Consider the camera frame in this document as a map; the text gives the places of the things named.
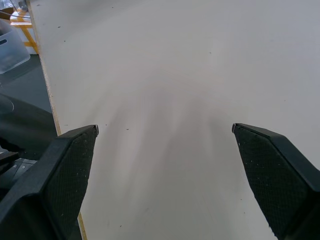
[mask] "black plastic part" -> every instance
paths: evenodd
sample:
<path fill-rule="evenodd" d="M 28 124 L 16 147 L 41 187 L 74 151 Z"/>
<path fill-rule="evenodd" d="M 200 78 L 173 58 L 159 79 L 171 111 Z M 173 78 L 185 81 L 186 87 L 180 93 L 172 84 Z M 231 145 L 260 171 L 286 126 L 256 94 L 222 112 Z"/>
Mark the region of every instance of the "black plastic part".
<path fill-rule="evenodd" d="M 252 189 L 279 240 L 320 239 L 320 171 L 283 135 L 232 127 Z"/>
<path fill-rule="evenodd" d="M 67 240 L 90 174 L 98 126 L 57 137 L 0 202 L 1 240 Z"/>
<path fill-rule="evenodd" d="M 3 173 L 0 174 L 0 192 L 7 194 L 16 181 L 24 174 L 29 168 L 31 168 L 37 161 L 19 158 L 13 162 L 7 164 L 3 169 Z"/>
<path fill-rule="evenodd" d="M 51 113 L 0 94 L 0 146 L 20 158 L 39 160 L 57 137 Z"/>
<path fill-rule="evenodd" d="M 17 152 L 6 151 L 0 153 L 0 166 L 11 163 L 19 158 Z"/>
<path fill-rule="evenodd" d="M 3 40 L 0 41 L 0 45 L 5 44 L 6 42 L 7 42 L 7 40 L 3 39 Z"/>

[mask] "wooden board edge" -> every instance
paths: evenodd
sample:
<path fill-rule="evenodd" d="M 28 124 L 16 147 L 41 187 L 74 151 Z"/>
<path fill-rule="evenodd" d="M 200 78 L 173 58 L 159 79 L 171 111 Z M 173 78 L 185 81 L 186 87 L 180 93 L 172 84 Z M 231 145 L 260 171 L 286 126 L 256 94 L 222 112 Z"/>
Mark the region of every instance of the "wooden board edge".
<path fill-rule="evenodd" d="M 47 71 L 46 71 L 46 65 L 45 65 L 45 62 L 44 62 L 44 60 L 42 58 L 42 54 L 41 54 L 42 51 L 41 51 L 41 46 L 40 46 L 39 35 L 38 35 L 38 32 L 37 32 L 37 27 L 36 27 L 34 15 L 32 13 L 30 0 L 26 0 L 26 4 L 27 4 L 27 7 L 28 7 L 28 10 L 29 10 L 29 13 L 30 13 L 32 28 L 33 28 L 33 31 L 34 31 L 35 40 L 36 40 L 36 44 L 37 44 L 37 48 L 38 48 L 38 52 L 39 52 L 39 58 L 40 58 L 40 63 L 41 63 L 42 72 L 43 72 L 43 76 L 44 76 L 44 81 L 45 81 L 45 85 L 46 85 L 46 90 L 47 90 L 49 101 L 50 101 L 50 105 L 51 105 L 53 121 L 54 121 L 54 124 L 55 124 L 56 133 L 59 136 L 59 135 L 62 134 L 62 132 L 61 132 L 61 128 L 60 128 L 60 124 L 59 124 L 58 115 L 57 115 L 57 112 L 56 112 L 54 100 L 52 98 L 53 95 L 51 93 L 49 78 L 48 78 Z M 77 220 L 78 220 L 78 224 L 79 224 L 79 229 L 80 229 L 82 240 L 88 240 L 81 212 L 79 212 Z"/>
<path fill-rule="evenodd" d="M 34 19 L 34 15 L 32 12 L 32 8 L 31 8 L 31 4 L 30 4 L 30 0 L 26 0 L 26 4 L 27 7 L 29 9 L 29 13 L 30 13 L 30 18 L 31 18 L 31 23 L 32 23 L 32 28 L 34 31 L 34 35 L 35 35 L 35 40 L 36 40 L 36 44 L 37 44 L 37 48 L 38 48 L 38 52 L 39 52 L 39 58 L 40 58 L 40 63 L 41 63 L 41 67 L 42 67 L 42 72 L 43 72 L 43 76 L 44 76 L 44 81 L 45 81 L 45 85 L 46 85 L 46 90 L 49 96 L 49 101 L 50 101 L 50 105 L 51 105 L 51 110 L 52 110 L 52 116 L 53 116 L 53 121 L 55 124 L 55 129 L 56 129 L 56 133 L 57 135 L 61 135 L 61 128 L 59 125 L 59 120 L 58 120 L 58 115 L 56 112 L 56 108 L 55 108 L 55 104 L 54 104 L 54 100 L 53 100 L 53 95 L 51 92 L 51 87 L 50 87 L 50 83 L 49 83 L 49 77 L 47 75 L 47 71 L 46 71 L 46 64 L 44 62 L 44 59 L 42 58 L 42 54 L 41 54 L 41 45 L 40 45 L 40 38 L 37 32 L 37 26 L 35 23 L 35 19 Z"/>

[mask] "gray floor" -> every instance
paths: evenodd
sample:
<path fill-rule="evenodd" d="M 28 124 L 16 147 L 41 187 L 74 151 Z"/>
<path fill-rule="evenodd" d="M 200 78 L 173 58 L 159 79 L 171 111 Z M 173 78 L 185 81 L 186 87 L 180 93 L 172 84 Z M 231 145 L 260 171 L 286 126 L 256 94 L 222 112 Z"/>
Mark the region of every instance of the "gray floor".
<path fill-rule="evenodd" d="M 38 55 L 0 74 L 0 93 L 27 102 L 51 113 L 44 74 Z"/>

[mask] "white board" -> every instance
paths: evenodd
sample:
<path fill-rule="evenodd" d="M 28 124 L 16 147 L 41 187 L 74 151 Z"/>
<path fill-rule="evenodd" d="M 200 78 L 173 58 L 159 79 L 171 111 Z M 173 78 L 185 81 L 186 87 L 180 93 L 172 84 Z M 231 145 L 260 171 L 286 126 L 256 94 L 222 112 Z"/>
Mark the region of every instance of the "white board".
<path fill-rule="evenodd" d="M 89 240 L 274 240 L 232 124 L 318 168 L 320 2 L 34 0 L 56 123 L 98 124 Z"/>

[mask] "transparent plastic container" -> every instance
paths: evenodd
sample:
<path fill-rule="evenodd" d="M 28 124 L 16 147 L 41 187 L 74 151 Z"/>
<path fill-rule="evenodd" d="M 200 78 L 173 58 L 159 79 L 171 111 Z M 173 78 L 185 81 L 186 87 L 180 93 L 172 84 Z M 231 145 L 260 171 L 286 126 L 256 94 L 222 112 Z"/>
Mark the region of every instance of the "transparent plastic container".
<path fill-rule="evenodd" d="M 0 19 L 0 74 L 30 59 L 30 54 L 16 29 Z"/>

